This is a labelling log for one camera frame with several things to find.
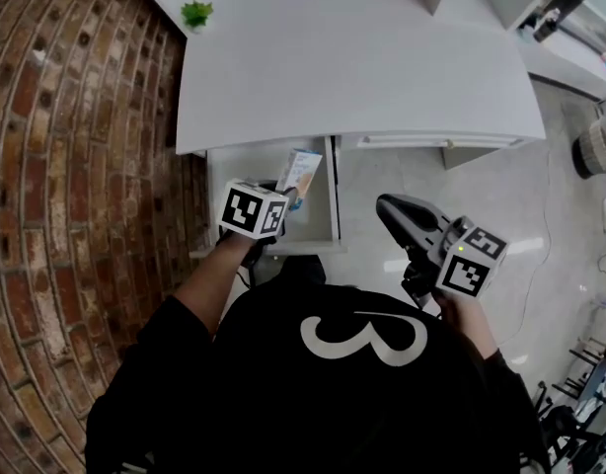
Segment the grey counter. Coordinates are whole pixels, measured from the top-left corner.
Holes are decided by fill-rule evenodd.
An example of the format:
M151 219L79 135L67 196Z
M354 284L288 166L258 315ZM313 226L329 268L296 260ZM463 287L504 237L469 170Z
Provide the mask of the grey counter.
M606 65L599 53L561 31L542 42L530 32L515 31L513 36L530 74L606 100Z

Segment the person's left forearm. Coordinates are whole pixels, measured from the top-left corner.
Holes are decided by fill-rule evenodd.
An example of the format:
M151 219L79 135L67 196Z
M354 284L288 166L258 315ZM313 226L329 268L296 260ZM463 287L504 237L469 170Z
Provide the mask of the person's left forearm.
M174 293L211 337L217 331L237 271L254 246L253 239L231 232Z

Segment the person in black shirt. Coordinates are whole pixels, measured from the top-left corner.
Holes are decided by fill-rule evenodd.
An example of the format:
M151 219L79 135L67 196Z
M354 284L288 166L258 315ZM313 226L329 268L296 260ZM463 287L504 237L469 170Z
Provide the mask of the person in black shirt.
M88 474L548 474L521 377L392 296L286 265L217 332L168 297L87 423Z

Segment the person's right forearm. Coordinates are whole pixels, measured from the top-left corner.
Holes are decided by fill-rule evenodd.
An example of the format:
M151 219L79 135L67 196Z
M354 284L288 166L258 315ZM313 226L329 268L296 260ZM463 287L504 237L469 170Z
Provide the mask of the person's right forearm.
M443 320L464 334L484 359L498 351L487 316L476 298L438 289L432 296L440 307Z

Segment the woven basket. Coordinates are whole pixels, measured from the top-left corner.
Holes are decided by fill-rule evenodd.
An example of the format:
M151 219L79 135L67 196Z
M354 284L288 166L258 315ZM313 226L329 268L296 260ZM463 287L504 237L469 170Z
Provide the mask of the woven basket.
M582 179L606 175L606 117L598 118L574 141L571 156Z

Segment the white desk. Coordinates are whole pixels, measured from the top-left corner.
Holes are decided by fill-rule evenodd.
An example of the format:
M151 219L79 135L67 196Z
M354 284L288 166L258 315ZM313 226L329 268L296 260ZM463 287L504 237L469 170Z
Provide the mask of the white desk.
M176 25L193 0L154 0ZM195 0L183 27L177 151L277 139L546 136L512 37L439 21L417 0Z

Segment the small green potted plant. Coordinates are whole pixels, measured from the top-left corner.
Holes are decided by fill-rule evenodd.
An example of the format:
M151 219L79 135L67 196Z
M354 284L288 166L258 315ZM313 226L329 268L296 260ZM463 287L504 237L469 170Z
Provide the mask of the small green potted plant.
M213 4L191 1L181 7L181 16L187 29L193 33L201 31L213 14Z

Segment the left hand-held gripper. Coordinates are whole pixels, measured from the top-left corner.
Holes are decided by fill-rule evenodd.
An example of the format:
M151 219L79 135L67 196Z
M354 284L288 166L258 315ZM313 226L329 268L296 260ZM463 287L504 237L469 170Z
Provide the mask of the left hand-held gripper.
M296 187L282 191L277 181L232 179L224 188L217 225L254 241L277 239L284 234L285 219L297 199Z

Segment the light blue product box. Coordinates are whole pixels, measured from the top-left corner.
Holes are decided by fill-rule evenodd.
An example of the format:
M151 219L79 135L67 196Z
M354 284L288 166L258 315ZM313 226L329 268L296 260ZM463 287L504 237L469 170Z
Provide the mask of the light blue product box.
M296 197L290 203L290 210L297 210L301 206L322 159L323 155L319 152L303 149L290 151L276 183L278 192L296 190Z

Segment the dark bottle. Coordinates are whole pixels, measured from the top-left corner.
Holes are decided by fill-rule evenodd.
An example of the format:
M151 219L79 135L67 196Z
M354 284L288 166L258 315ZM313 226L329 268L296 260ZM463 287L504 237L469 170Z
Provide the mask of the dark bottle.
M539 22L538 27L534 31L534 39L536 42L542 42L552 35L558 28L561 19L561 10L559 8L548 11Z

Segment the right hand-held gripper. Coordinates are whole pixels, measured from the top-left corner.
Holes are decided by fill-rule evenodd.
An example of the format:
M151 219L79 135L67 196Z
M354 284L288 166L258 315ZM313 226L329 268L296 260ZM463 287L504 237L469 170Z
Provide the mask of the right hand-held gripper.
M452 221L420 198L383 194L376 200L376 214L396 243L408 248L402 288L418 308L436 289L480 297L508 249L506 240L470 218Z

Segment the small white drawer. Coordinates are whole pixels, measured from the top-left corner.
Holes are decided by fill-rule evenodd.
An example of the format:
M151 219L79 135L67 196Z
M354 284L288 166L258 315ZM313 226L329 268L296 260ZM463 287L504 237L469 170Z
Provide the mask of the small white drawer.
M226 183L234 178L278 179L293 149L315 151L322 161L302 205L285 219L284 235L266 252L289 256L346 250L341 244L336 146L330 136L277 139L209 150L206 163L212 241L219 236L216 217Z

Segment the black metal stand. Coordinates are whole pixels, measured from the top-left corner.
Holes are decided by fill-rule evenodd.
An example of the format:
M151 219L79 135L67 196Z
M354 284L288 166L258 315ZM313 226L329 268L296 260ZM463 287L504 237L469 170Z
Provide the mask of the black metal stand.
M570 352L587 366L578 378L552 388L573 405L558 405L540 382L536 411L552 464L551 474L606 474L606 342L590 338Z

